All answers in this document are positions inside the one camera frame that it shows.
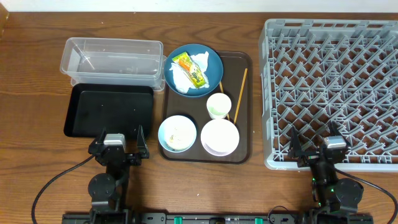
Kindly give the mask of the light blue bowl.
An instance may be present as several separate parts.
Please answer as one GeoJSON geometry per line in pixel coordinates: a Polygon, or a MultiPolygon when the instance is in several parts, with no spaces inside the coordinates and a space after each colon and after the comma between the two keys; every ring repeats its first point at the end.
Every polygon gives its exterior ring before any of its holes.
{"type": "Polygon", "coordinates": [[[166,118],[158,130],[160,145],[169,152],[180,153],[190,149],[197,138],[194,122],[182,115],[166,118]]]}

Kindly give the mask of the white cream cup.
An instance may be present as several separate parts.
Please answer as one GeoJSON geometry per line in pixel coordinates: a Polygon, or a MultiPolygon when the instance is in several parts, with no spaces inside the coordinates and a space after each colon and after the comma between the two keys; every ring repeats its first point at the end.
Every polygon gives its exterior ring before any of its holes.
{"type": "Polygon", "coordinates": [[[212,94],[206,102],[206,108],[211,119],[224,119],[229,114],[232,102],[224,93],[212,94]]]}

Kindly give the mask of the leftover rice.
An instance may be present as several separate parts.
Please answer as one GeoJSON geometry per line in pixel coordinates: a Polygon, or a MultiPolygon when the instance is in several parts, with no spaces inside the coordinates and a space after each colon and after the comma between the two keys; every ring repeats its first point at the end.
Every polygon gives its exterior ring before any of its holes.
{"type": "Polygon", "coordinates": [[[167,139],[167,144],[177,149],[184,149],[190,145],[192,141],[191,131],[186,127],[174,127],[171,131],[169,138],[167,139]]]}

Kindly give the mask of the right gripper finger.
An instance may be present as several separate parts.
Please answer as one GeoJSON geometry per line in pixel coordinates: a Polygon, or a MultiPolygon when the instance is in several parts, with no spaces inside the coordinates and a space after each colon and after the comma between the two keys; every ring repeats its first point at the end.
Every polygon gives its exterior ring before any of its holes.
{"type": "MultiPolygon", "coordinates": [[[[330,130],[330,136],[343,136],[339,130],[338,130],[338,126],[334,121],[331,121],[328,125],[328,128],[330,130]]],[[[350,146],[350,143],[346,140],[346,138],[344,137],[347,146],[350,146]]]]}
{"type": "Polygon", "coordinates": [[[299,136],[297,131],[294,127],[291,128],[291,135],[290,135],[290,145],[289,145],[289,153],[301,153],[302,147],[299,140],[299,136]]]}

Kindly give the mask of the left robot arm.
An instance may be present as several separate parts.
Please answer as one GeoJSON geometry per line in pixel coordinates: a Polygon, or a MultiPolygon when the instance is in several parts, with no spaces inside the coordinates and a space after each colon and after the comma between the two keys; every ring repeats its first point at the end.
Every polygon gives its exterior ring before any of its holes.
{"type": "Polygon", "coordinates": [[[139,217],[126,208],[125,199],[131,166],[139,166],[149,158],[142,126],[138,127],[137,149],[126,152],[123,134],[108,134],[102,130],[88,147],[88,153],[106,172],[95,175],[88,184],[91,196],[89,223],[139,223],[139,217]]]}

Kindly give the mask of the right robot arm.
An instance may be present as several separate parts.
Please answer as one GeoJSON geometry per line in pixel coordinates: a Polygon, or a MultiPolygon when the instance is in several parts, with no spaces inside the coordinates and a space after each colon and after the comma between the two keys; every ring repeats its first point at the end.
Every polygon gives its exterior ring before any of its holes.
{"type": "Polygon", "coordinates": [[[309,167],[312,173],[313,200],[317,208],[301,214],[297,223],[349,223],[358,212],[363,186],[349,178],[337,176],[335,164],[341,162],[351,144],[337,130],[335,123],[329,124],[330,136],[316,151],[305,151],[301,147],[298,132],[290,132],[288,156],[297,160],[297,167],[309,167]]]}

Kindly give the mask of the white pink bowl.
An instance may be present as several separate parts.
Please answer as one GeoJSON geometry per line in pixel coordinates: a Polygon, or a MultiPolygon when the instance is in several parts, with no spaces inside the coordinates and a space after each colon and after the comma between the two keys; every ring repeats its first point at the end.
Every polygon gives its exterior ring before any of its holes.
{"type": "Polygon", "coordinates": [[[227,119],[213,119],[204,125],[200,140],[208,153],[223,157],[237,149],[240,135],[237,127],[227,119]]]}

